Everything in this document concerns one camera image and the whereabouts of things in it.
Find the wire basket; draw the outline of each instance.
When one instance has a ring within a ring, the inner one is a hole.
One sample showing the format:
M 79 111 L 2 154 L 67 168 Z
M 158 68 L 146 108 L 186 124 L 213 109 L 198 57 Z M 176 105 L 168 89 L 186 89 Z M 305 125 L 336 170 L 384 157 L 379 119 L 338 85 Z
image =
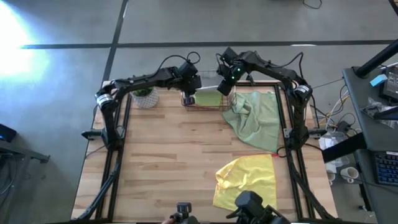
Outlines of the wire basket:
M 220 84 L 223 79 L 221 76 L 217 75 L 216 70 L 208 70 L 208 71 L 199 71 L 198 75 L 201 78 L 202 84 L 206 83 L 206 85 L 210 87 L 204 88 L 214 88 L 215 91 L 218 84 Z M 220 95 L 221 101 L 218 106 L 200 106 L 200 105 L 185 105 L 184 104 L 184 93 L 181 94 L 181 105 L 185 107 L 187 111 L 227 111 L 233 105 L 236 105 L 236 88 L 235 86 L 232 88 L 231 92 L 228 96 Z

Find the green cloth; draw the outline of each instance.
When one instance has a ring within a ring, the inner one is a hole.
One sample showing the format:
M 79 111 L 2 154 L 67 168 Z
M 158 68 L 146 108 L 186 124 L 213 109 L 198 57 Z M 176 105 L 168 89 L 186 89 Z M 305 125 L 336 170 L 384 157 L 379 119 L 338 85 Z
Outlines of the green cloth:
M 221 93 L 219 91 L 197 91 L 195 104 L 198 106 L 220 106 Z
M 259 149 L 276 152 L 280 122 L 274 93 L 237 93 L 236 105 L 223 113 L 237 137 Z

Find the concrete floor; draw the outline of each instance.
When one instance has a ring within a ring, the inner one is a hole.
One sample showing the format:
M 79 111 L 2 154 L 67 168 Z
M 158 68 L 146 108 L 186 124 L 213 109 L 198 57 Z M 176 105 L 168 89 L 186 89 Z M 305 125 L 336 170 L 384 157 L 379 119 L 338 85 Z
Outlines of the concrete floor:
M 308 3 L 318 4 L 316 0 Z M 0 1 L 0 123 L 16 129 L 16 144 L 50 154 L 48 164 L 32 163 L 10 223 L 64 222 L 70 218 L 87 141 L 80 133 L 93 120 L 94 93 L 104 77 L 109 48 L 23 49 L 24 44 L 110 44 L 122 0 Z M 386 0 L 323 0 L 319 10 L 294 0 L 184 1 L 130 0 L 119 43 L 391 40 L 398 36 L 397 15 Z M 257 50 L 274 63 L 304 52 L 303 72 L 312 87 L 342 77 L 385 45 L 235 47 Z M 117 49 L 110 79 L 151 73 L 171 54 L 201 55 L 200 70 L 216 68 L 215 53 L 225 47 Z M 398 57 L 389 62 L 398 61 Z M 165 65 L 179 65 L 171 59 Z M 298 69 L 297 64 L 290 68 Z M 268 79 L 255 74 L 257 80 Z M 314 89 L 317 107 L 327 112 L 344 82 Z M 353 111 L 350 102 L 345 114 Z M 332 186 L 338 214 L 363 222 L 369 213 L 357 185 L 339 178 Z M 367 222 L 376 222 L 370 217 Z

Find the wooden table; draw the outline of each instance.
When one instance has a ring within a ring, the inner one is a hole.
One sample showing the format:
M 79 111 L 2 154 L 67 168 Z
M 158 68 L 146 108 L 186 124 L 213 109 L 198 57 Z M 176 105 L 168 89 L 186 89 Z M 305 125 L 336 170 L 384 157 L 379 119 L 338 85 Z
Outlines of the wooden table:
M 236 90 L 275 92 L 273 87 L 260 86 L 237 86 Z M 288 118 L 284 92 L 280 91 L 280 94 L 285 118 Z M 199 221 L 232 222 L 225 219 L 231 211 L 212 206 L 217 183 L 215 173 L 236 158 L 266 152 L 242 143 L 221 117 L 221 112 L 186 111 L 181 105 L 179 91 L 159 89 L 159 102 L 155 108 L 143 110 L 135 104 L 131 107 L 114 222 L 161 222 L 176 212 L 177 202 L 191 202 L 192 215 Z M 306 125 L 314 127 L 309 107 Z M 97 111 L 93 128 L 102 127 L 102 117 Z M 280 133 L 279 146 L 284 145 L 282 136 Z M 308 142 L 318 145 L 316 140 Z M 91 141 L 87 153 L 102 145 L 101 140 Z M 337 217 L 321 152 L 308 146 L 302 151 L 311 191 L 328 212 Z M 106 149 L 102 149 L 86 159 L 73 218 L 82 214 L 98 193 L 105 157 Z M 273 157 L 273 164 L 277 209 L 295 221 L 297 216 L 286 158 Z M 301 190 L 300 198 L 305 217 L 308 217 Z M 105 201 L 104 215 L 108 211 L 109 196 Z

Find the keyboard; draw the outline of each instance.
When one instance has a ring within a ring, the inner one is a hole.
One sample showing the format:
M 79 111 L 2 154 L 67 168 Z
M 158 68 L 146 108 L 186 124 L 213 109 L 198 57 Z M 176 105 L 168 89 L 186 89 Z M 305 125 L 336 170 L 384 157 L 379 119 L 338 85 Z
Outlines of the keyboard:
M 398 186 L 398 154 L 393 154 L 388 152 L 374 153 L 376 181 L 379 184 Z

